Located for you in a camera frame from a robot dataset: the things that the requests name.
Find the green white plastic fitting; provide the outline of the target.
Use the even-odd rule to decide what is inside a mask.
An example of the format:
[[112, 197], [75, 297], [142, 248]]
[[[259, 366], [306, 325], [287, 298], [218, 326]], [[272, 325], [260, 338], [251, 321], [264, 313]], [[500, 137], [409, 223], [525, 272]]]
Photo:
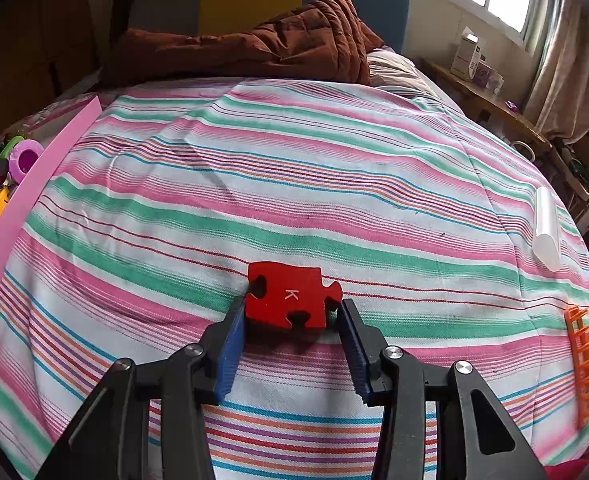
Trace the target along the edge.
[[8, 142], [4, 145], [3, 149], [0, 151], [0, 159], [8, 159], [14, 147], [24, 140], [23, 136], [17, 134], [13, 136]]

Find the magenta plastic funnel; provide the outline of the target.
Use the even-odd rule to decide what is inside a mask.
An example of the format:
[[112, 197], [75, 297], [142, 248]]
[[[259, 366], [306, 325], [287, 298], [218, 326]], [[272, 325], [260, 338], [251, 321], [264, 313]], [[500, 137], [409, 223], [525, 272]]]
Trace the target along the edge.
[[8, 168], [11, 180], [20, 184], [45, 149], [33, 139], [19, 141], [10, 151]]

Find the red puzzle piece block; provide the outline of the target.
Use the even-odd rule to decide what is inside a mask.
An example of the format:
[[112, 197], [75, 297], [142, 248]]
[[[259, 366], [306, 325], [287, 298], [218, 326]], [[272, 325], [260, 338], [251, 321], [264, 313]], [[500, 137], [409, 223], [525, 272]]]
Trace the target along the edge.
[[337, 304], [343, 297], [337, 281], [323, 284], [320, 268], [258, 261], [248, 265], [247, 277], [246, 318], [279, 330], [323, 330], [326, 301]]

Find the pink white tray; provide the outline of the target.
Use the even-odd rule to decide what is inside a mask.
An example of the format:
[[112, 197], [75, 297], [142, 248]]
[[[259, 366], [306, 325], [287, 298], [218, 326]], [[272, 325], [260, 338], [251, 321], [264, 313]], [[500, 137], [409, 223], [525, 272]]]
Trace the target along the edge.
[[23, 181], [18, 184], [17, 191], [10, 197], [8, 205], [0, 215], [0, 281], [14, 241], [45, 185], [78, 139], [96, 122], [101, 112], [100, 100], [95, 96], [48, 144], [44, 154], [37, 159]]

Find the striped bedspread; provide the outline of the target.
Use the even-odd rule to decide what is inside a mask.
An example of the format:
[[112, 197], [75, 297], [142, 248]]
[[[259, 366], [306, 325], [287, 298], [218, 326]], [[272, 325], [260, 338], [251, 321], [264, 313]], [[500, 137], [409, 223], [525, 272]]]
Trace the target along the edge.
[[0, 282], [0, 448], [32, 479], [108, 367], [164, 359], [248, 286], [317, 266], [418, 359], [467, 360], [546, 465], [576, 460], [564, 310], [589, 255], [539, 170], [457, 108], [357, 84], [201, 79], [120, 91], [44, 187]]

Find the white plastic tube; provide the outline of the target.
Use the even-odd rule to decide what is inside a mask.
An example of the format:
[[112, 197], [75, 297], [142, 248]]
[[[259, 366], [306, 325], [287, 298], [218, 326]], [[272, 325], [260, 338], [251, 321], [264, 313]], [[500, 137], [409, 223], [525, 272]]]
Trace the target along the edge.
[[540, 186], [535, 194], [534, 256], [550, 271], [561, 268], [557, 205], [549, 188]]

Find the orange plastic rack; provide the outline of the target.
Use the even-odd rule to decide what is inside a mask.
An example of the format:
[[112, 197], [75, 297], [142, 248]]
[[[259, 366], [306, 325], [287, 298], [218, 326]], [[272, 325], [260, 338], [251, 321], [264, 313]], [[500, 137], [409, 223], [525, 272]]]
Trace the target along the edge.
[[564, 311], [574, 367], [577, 428], [589, 423], [589, 310], [578, 306]]

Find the wooden side table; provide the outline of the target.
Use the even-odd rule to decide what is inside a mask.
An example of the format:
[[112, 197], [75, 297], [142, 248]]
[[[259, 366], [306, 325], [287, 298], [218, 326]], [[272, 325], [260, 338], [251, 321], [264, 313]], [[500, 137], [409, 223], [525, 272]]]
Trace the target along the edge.
[[481, 89], [471, 81], [453, 75], [445, 67], [421, 58], [420, 69], [444, 90], [478, 124], [497, 127], [496, 136], [502, 134], [509, 141], [526, 143], [536, 155], [543, 156], [551, 150], [551, 144], [522, 115], [513, 112], [503, 99]]

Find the white pillow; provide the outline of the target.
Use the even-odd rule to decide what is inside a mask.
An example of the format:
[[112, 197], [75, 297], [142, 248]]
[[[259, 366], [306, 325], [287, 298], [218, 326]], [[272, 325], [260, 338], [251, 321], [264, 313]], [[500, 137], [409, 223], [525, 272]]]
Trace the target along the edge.
[[409, 58], [390, 49], [375, 49], [367, 54], [372, 87], [398, 87], [404, 90], [437, 96]]

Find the purple small box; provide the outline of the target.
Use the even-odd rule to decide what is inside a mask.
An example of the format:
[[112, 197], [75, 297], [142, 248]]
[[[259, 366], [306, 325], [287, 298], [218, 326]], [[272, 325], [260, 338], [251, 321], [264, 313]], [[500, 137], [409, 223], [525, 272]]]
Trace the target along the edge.
[[495, 68], [483, 61], [477, 64], [472, 82], [476, 86], [491, 91], [494, 94], [498, 94], [501, 88], [503, 88], [503, 76]]

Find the white carton box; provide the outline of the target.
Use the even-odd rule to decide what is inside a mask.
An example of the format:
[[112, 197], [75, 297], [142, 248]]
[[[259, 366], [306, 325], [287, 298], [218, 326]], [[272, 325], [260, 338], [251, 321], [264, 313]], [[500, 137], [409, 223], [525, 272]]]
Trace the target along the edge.
[[469, 27], [465, 27], [451, 62], [451, 73], [463, 80], [471, 81], [481, 59], [482, 42]]

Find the rust brown quilt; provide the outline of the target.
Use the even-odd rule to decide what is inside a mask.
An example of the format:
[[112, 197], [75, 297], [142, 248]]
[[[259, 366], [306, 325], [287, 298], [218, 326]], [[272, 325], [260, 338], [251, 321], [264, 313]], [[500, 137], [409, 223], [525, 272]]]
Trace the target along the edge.
[[247, 32], [222, 36], [127, 29], [99, 82], [116, 88], [189, 77], [259, 77], [369, 84], [367, 54], [383, 46], [352, 0], [314, 0]]

